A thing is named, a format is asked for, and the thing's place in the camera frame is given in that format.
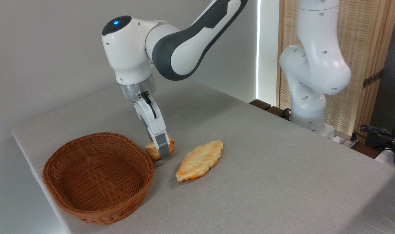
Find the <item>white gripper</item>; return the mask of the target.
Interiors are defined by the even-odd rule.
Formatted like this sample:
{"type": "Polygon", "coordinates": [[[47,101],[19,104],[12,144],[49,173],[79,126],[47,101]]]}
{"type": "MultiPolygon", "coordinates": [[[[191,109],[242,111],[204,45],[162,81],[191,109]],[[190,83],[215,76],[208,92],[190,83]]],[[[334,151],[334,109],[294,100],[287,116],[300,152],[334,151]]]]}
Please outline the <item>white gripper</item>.
{"type": "Polygon", "coordinates": [[[153,140],[153,144],[148,144],[148,155],[154,161],[157,160],[157,155],[161,160],[170,158],[170,139],[166,132],[166,125],[162,117],[162,113],[153,97],[149,97],[151,104],[147,104],[142,97],[137,97],[134,107],[141,120],[147,126],[147,131],[153,140]]]}

